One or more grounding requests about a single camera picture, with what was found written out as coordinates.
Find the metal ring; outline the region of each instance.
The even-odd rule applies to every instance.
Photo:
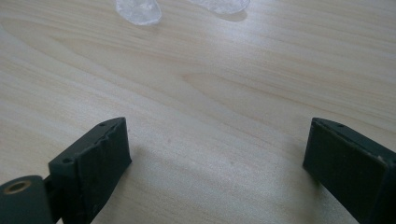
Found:
[[[14,194],[24,191],[25,189],[29,188],[32,185],[30,180],[21,180],[18,182],[13,183],[12,185],[6,187],[4,189],[5,194]]]

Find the black plastic part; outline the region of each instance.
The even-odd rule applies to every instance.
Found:
[[[312,119],[304,168],[359,223],[396,223],[393,151],[343,124]]]
[[[0,186],[0,224],[91,223],[131,162],[125,118],[102,122],[49,163],[44,181]]]
[[[131,163],[124,118],[102,122],[49,163],[64,194],[64,223],[90,223]]]
[[[0,186],[0,223],[53,223],[41,176],[28,175]]]

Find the light wooden surface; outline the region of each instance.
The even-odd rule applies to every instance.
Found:
[[[0,1],[0,183],[126,117],[134,164],[93,223],[357,223],[302,168],[312,117],[396,149],[396,2]]]

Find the hole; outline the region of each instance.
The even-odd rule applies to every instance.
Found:
[[[63,163],[69,163],[69,162],[72,162],[72,159],[66,158],[66,159],[63,159],[62,162]]]
[[[4,193],[5,194],[18,193],[18,192],[21,192],[21,191],[29,188],[29,186],[31,184],[32,184],[32,182],[30,182],[29,180],[18,181],[16,183],[8,186],[6,189],[4,189]]]

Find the black plastic bracket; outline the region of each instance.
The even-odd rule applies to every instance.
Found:
[[[343,124],[312,119],[304,168],[359,223],[396,223],[393,151]]]
[[[131,162],[125,118],[102,122],[49,163],[45,180],[0,186],[0,223],[91,223]]]

